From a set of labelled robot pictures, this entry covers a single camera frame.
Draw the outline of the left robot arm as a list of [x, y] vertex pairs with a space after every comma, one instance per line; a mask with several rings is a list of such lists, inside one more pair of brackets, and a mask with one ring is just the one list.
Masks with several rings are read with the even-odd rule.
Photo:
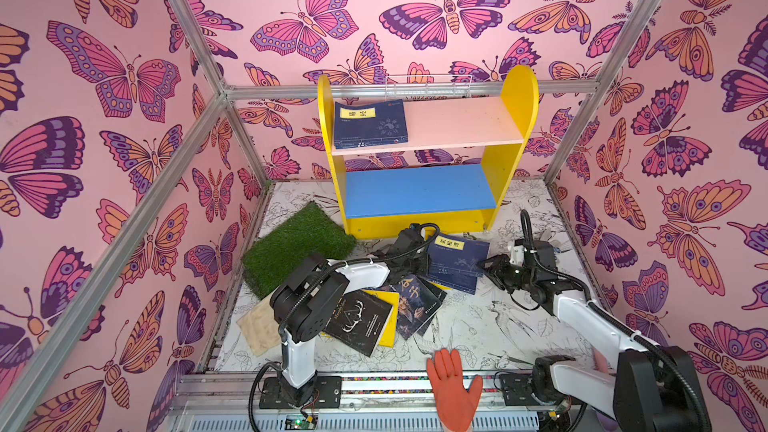
[[402, 241], [410, 235], [411, 244], [392, 245], [382, 255], [329, 260], [314, 252], [303, 259], [269, 300], [278, 325], [283, 383], [298, 391], [315, 381], [315, 338], [345, 294], [384, 285], [393, 271], [425, 255], [439, 233], [440, 228], [434, 223], [413, 223], [398, 236]]

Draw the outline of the navy book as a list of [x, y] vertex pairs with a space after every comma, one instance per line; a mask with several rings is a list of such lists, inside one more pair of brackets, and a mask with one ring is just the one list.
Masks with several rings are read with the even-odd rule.
[[481, 277], [484, 271], [478, 264], [488, 258], [489, 249], [488, 242], [438, 234], [428, 247], [429, 271]]
[[336, 149], [407, 142], [408, 129], [402, 100], [362, 106], [335, 104], [333, 143]]
[[430, 282], [445, 286], [454, 290], [458, 290], [470, 295], [476, 293], [478, 278], [472, 275], [465, 274], [428, 274], [424, 276], [424, 279]]

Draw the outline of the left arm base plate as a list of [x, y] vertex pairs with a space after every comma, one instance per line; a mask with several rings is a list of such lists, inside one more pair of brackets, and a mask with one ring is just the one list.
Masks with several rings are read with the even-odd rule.
[[263, 384], [259, 408], [271, 409], [338, 409], [341, 402], [342, 378], [317, 375], [299, 388], [292, 387], [279, 375], [268, 377]]

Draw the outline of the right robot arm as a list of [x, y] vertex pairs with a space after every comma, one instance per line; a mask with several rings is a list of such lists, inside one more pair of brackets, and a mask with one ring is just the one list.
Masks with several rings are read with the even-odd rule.
[[537, 358], [529, 374], [506, 373], [508, 398], [529, 394], [542, 405], [567, 398], [614, 420], [623, 431], [710, 431], [712, 421], [692, 359], [632, 330], [603, 309], [590, 288], [557, 270], [549, 243], [518, 240], [510, 254], [478, 262], [500, 289], [527, 292], [539, 308], [576, 330], [609, 364], [606, 372], [579, 367], [567, 355]]

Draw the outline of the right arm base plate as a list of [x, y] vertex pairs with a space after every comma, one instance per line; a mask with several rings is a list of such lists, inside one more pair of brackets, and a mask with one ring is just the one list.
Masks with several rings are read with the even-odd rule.
[[547, 397], [539, 397], [534, 391], [534, 381], [529, 373], [501, 370], [494, 374], [494, 387], [502, 394], [506, 406], [540, 407], [541, 409], [562, 412], [572, 405], [569, 396], [554, 392]]

